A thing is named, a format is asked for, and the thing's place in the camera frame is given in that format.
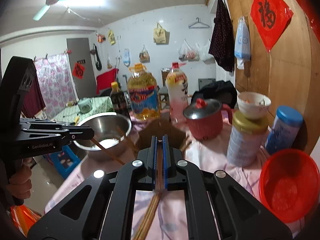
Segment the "person's left hand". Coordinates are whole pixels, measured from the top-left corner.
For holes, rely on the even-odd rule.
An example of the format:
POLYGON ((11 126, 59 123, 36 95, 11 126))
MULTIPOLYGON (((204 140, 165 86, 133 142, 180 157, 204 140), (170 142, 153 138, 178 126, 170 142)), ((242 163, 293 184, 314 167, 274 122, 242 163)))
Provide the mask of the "person's left hand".
POLYGON ((9 193, 18 199, 28 199, 31 196, 31 169, 28 164, 31 158, 23 160, 22 167, 9 179, 7 190, 9 193))

